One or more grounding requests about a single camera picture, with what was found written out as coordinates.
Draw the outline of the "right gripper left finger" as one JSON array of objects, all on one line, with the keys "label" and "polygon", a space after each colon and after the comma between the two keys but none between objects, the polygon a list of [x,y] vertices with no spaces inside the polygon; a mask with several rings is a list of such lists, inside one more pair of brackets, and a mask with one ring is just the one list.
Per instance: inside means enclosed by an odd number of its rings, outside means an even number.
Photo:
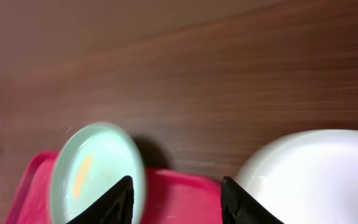
[{"label": "right gripper left finger", "polygon": [[133,208],[133,180],[126,175],[67,224],[131,224]]}]

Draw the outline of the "white round plate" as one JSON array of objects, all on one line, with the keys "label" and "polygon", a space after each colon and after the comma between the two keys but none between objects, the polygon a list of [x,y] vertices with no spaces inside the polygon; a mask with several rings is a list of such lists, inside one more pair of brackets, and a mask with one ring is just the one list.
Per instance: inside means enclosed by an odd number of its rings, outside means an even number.
[{"label": "white round plate", "polygon": [[358,223],[358,131],[284,136],[258,150],[235,180],[283,223]]}]

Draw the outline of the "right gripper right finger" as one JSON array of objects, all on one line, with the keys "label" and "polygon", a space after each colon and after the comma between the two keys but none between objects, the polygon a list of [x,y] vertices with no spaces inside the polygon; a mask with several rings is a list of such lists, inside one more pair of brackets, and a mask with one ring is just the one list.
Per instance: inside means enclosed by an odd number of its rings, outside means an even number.
[{"label": "right gripper right finger", "polygon": [[229,176],[221,185],[221,210],[223,224],[283,224]]}]

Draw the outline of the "light blue plate top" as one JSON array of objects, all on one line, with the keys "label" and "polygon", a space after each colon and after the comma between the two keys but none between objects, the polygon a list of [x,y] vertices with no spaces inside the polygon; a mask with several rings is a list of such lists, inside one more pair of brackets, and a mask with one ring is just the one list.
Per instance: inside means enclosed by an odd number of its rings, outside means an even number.
[{"label": "light blue plate top", "polygon": [[85,126],[67,141],[55,161],[49,191],[50,221],[71,221],[126,175],[132,177],[134,185],[132,222],[139,224],[147,182],[135,142],[115,124]]}]

